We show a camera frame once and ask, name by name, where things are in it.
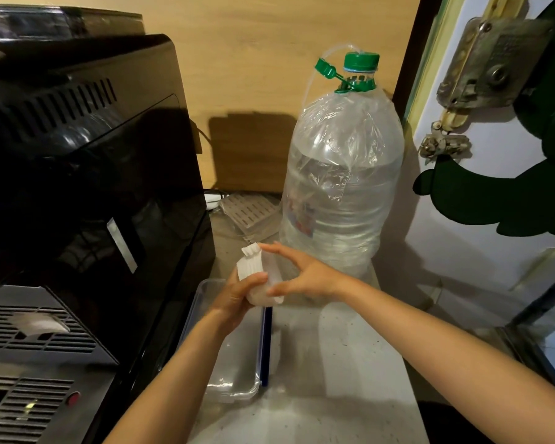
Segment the person's right hand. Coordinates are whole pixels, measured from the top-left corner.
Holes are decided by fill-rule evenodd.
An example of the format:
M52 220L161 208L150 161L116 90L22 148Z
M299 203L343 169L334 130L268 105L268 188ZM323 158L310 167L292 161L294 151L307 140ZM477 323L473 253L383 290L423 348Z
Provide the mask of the person's right hand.
M260 248L268 253L277 254L293 263L299 270L299 275L305 285L302 294L319 296L329 295L343 299L348 291L351 278L338 270L324 264L310 255L281 243L259 244Z

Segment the person's left hand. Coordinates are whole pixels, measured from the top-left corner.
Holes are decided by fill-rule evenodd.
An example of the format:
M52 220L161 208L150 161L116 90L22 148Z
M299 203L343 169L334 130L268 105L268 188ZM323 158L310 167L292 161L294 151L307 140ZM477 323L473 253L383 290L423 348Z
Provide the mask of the person's left hand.
M240 294L240 281L237 268L234 268L208 309L207 315L213 318L222 337L232 333L253 307L247 300L248 294Z

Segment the person's right forearm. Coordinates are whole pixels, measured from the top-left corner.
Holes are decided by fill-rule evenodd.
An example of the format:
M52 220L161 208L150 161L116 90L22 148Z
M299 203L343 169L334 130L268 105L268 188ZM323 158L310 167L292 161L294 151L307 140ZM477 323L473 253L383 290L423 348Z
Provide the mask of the person's right forearm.
M555 444L555 387L479 338L344 276L337 295L495 444Z

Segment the person's left forearm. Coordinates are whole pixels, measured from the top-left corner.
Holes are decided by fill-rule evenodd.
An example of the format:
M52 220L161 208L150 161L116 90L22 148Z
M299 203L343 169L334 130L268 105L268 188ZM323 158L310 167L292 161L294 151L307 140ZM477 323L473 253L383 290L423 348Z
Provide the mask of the person's left forearm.
M103 444L186 444L225 338L244 313L211 309Z

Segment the clear plastic storage box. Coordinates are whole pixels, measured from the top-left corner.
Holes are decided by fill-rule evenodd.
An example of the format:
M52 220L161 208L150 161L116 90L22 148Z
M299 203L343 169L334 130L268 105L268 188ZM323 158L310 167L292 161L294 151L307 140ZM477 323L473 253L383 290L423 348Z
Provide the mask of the clear plastic storage box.
M218 403L250 401L269 382L273 309L254 307L222 343L205 399Z

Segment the grey slotted plastic tray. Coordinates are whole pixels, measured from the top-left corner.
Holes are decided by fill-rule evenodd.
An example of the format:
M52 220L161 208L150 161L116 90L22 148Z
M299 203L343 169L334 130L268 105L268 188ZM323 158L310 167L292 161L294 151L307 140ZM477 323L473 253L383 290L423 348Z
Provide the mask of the grey slotted plastic tray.
M282 221L281 201L263 193L232 193L220 200L220 209L248 244L275 238Z

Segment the large clear water bottle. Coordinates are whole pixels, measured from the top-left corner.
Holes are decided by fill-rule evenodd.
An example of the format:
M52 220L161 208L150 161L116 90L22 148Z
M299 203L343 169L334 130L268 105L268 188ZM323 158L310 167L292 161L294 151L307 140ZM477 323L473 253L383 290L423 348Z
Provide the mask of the large clear water bottle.
M370 280L400 178L405 142L378 86L380 55L348 51L343 81L306 102L294 128L279 240L342 273Z

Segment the black coffee machine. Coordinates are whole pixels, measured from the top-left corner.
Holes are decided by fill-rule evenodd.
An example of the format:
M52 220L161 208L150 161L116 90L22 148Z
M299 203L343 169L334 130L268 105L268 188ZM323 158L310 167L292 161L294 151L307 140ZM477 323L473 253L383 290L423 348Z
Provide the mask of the black coffee machine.
M176 49L140 14L0 5L0 444L96 444L215 258Z

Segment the metal door latch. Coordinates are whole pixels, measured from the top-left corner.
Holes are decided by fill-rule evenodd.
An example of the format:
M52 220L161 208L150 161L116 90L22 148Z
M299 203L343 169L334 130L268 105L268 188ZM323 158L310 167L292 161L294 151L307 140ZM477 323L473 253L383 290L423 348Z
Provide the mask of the metal door latch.
M422 140L418 154L428 162L438 156L462 158L471 151L471 141L466 135L450 134L443 129L441 121L431 123L430 133Z

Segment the white door with green decal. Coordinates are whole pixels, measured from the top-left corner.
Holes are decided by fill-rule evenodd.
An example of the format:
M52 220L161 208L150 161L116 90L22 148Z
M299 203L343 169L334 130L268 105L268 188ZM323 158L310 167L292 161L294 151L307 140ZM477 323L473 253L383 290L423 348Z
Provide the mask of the white door with green decal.
M408 116L412 145L443 112L435 89L451 63L471 18L489 0L446 0L434 47ZM542 161L541 141L518 122L512 107L486 109L470 118L463 132L472 156L459 160L468 171L493 178L515 178ZM404 242L417 266L403 281L436 298L433 311L464 328L502 326L555 283L555 236L505 237L496 224L465 225L438 212L429 196L417 204Z

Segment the metal door lock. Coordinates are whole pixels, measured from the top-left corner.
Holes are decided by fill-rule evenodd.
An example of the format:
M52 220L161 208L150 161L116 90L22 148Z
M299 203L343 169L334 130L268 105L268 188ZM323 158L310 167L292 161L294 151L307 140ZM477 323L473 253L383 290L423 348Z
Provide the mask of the metal door lock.
M438 103L452 111L512 104L554 30L551 19L470 19L437 89Z

